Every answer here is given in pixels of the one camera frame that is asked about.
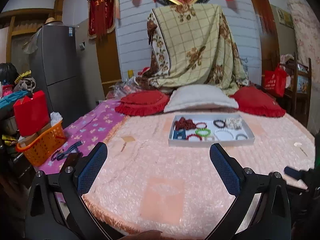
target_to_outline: white pillow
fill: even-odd
[[[198,84],[180,87],[175,90],[164,113],[182,109],[213,109],[231,107],[238,109],[238,103],[227,97],[220,88],[212,85]]]

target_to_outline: pillow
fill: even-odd
[[[188,85],[172,93],[164,112],[183,109],[212,109],[219,107],[238,108],[238,103],[228,98],[220,88],[212,85]]]
[[[141,91],[123,97],[115,111],[127,115],[151,115],[162,112],[169,97],[158,90]]]
[[[285,110],[270,96],[255,87],[240,88],[233,96],[239,104],[239,110],[249,114],[267,117],[284,116]]]

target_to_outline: yellow floral blanket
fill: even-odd
[[[149,84],[168,89],[208,83],[234,94],[248,85],[236,43],[223,15],[214,4],[155,8],[148,17],[152,43]]]

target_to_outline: purple floral blanket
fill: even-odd
[[[98,142],[103,142],[114,126],[124,120],[125,115],[115,112],[115,107],[120,104],[117,100],[106,100],[94,110],[80,117],[73,124],[64,129],[68,140],[60,148],[67,150],[77,141],[82,141],[78,147],[83,156],[87,156]],[[66,159],[51,161],[49,157],[37,170],[45,174],[59,173]]]

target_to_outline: smartphone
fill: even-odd
[[[60,172],[64,171],[66,167],[74,167],[76,166],[77,162],[80,158],[82,158],[83,153],[70,153],[68,157],[66,158],[66,161],[64,162]]]

